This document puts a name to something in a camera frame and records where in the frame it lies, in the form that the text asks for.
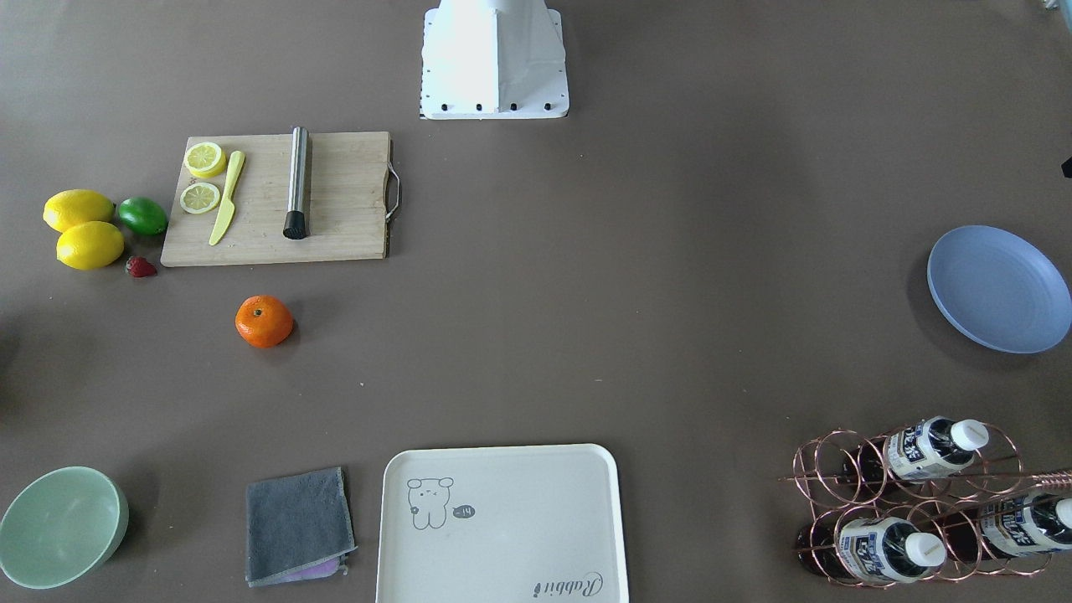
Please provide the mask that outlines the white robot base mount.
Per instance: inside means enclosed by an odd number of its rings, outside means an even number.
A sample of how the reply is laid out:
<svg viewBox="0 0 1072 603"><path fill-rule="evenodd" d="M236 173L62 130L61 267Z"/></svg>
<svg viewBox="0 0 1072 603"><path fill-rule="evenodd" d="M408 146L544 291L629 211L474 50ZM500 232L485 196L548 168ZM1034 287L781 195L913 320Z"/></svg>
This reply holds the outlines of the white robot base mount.
<svg viewBox="0 0 1072 603"><path fill-rule="evenodd" d="M421 118L570 113L562 16L544 1L441 1L425 12L421 58Z"/></svg>

